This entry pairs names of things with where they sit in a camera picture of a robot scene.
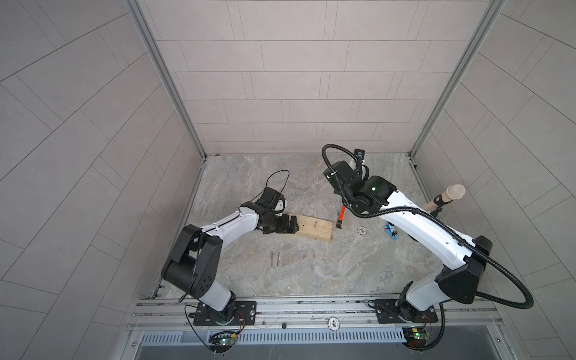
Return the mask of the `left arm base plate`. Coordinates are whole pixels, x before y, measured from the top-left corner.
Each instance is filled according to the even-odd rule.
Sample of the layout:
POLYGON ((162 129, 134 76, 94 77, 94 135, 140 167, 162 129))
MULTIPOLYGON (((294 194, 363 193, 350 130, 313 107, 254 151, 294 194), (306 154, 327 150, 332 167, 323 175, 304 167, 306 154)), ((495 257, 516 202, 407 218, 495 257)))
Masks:
POLYGON ((216 311, 207 304, 200 302, 193 315, 194 326, 253 326, 257 312, 255 301, 235 301, 222 311, 216 311))

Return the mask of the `blue toy car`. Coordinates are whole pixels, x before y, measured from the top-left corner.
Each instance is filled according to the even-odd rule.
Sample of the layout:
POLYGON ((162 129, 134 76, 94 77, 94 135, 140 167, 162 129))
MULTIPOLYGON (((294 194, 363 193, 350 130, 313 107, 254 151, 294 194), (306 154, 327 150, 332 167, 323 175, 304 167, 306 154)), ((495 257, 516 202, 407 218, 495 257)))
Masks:
POLYGON ((388 234, 392 239, 398 239, 398 231, 395 225, 392 223, 387 223, 385 225, 385 233, 388 234))

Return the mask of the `black stand with wooden peg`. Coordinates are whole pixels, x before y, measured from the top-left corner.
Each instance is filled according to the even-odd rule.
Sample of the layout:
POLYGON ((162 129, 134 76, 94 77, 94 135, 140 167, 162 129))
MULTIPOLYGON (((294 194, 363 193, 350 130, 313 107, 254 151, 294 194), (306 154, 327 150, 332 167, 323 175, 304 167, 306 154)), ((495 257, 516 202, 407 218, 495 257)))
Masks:
POLYGON ((438 216, 444 206, 455 200, 460 200, 466 192, 466 188, 462 184, 452 184, 448 186, 444 192, 437 195, 432 201, 426 204, 424 210, 433 216, 438 216))

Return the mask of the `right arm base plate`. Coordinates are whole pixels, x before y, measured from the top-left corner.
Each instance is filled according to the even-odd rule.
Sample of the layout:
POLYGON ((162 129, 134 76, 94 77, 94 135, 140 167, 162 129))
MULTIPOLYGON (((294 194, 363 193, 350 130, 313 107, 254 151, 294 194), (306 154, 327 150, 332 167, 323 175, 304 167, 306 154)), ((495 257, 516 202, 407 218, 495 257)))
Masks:
POLYGON ((376 312, 379 324, 438 322, 437 312, 433 306, 420 311, 407 301, 395 298, 369 300, 367 306, 376 312))

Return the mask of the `right green circuit board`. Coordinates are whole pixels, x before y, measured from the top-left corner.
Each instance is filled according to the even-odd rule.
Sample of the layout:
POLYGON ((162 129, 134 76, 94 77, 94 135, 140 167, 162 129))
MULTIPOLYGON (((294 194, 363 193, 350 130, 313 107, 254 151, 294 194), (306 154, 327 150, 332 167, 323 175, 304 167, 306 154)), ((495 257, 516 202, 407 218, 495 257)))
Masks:
POLYGON ((430 339, 430 334, 423 327, 402 328, 403 336, 406 340, 406 347, 421 348, 425 346, 430 339))

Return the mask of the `pale wooden block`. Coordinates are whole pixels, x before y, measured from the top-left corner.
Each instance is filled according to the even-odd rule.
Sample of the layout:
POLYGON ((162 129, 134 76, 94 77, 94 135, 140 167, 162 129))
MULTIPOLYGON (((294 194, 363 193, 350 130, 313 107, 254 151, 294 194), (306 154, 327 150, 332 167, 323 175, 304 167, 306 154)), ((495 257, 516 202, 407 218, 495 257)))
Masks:
POLYGON ((299 225, 299 231, 295 233, 295 236, 321 242, 331 241, 332 231, 335 226, 332 221, 323 220, 316 217, 309 217, 301 214, 296 214, 295 216, 298 219, 299 225))

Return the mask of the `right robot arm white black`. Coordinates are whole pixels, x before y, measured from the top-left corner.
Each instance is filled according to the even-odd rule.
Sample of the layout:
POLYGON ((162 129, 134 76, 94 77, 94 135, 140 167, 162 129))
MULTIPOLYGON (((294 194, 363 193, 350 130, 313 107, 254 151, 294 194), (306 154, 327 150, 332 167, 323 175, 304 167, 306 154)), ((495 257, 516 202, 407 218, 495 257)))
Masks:
POLYGON ((323 175, 356 216, 389 210, 389 214, 380 217, 402 229, 442 261, 440 270, 405 286, 396 304, 400 316, 407 322, 414 322, 420 313, 436 304, 449 300, 472 303, 486 262, 459 244, 434 217, 429 219, 429 214, 395 185, 377 175, 364 179, 361 170, 361 167, 352 169, 346 161, 340 160, 328 165, 323 175))

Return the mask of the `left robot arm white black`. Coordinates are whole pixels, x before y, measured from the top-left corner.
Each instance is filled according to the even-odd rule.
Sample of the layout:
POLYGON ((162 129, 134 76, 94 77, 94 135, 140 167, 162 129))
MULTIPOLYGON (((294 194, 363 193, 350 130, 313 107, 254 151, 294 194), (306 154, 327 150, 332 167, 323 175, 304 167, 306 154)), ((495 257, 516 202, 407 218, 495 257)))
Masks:
POLYGON ((246 202, 212 224, 201 227, 189 224, 181 230, 163 265, 162 279, 229 320, 236 295, 216 281, 221 252, 255 230, 264 234, 294 234, 299 231, 298 218, 246 202))

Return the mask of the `green circuit board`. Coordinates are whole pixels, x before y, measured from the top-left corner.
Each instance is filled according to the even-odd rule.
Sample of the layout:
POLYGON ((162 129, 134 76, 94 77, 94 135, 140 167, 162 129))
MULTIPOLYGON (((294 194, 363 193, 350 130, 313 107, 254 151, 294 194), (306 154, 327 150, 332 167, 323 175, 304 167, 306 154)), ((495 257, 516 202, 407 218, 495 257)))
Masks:
POLYGON ((421 348, 425 346, 430 339, 430 334, 423 327, 402 328, 403 336, 406 340, 406 347, 421 348))
POLYGON ((231 347, 236 344, 238 334, 234 331, 220 331, 210 336, 209 343, 213 347, 231 347))

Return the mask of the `red black claw hammer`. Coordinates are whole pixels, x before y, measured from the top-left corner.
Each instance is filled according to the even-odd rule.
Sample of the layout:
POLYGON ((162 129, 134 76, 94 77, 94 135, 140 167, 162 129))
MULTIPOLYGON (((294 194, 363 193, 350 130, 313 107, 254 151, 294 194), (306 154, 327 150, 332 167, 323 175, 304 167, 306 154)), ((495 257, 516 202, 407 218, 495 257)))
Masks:
POLYGON ((338 213, 338 218, 337 218, 337 222, 336 222, 336 225, 335 225, 335 227, 336 227, 337 229, 341 229, 342 226, 343 226, 343 220, 344 220, 345 211, 346 211, 346 206, 345 206, 345 205, 342 205, 342 207, 341 207, 341 209, 340 209, 340 211, 339 211, 339 213, 338 213))

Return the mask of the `left green circuit board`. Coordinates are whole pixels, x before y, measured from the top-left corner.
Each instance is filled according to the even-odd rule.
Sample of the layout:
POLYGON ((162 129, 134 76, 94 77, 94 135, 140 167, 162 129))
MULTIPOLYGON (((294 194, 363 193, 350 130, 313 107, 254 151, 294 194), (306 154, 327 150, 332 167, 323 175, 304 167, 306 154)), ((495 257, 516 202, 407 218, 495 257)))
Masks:
POLYGON ((236 344, 238 334, 234 331, 220 331, 210 336, 209 343, 213 347, 231 347, 236 344))

